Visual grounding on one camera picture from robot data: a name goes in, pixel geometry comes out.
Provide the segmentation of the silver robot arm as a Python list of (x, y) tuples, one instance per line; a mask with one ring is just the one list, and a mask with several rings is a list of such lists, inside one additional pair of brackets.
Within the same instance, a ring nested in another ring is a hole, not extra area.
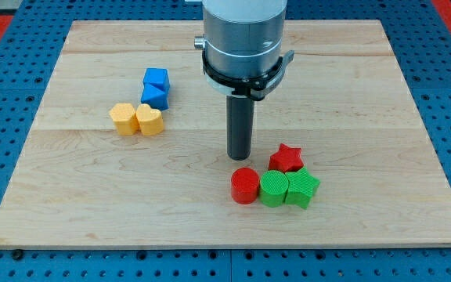
[(280, 55), (287, 0), (202, 0), (207, 82), (227, 96), (260, 101), (281, 82), (293, 52)]

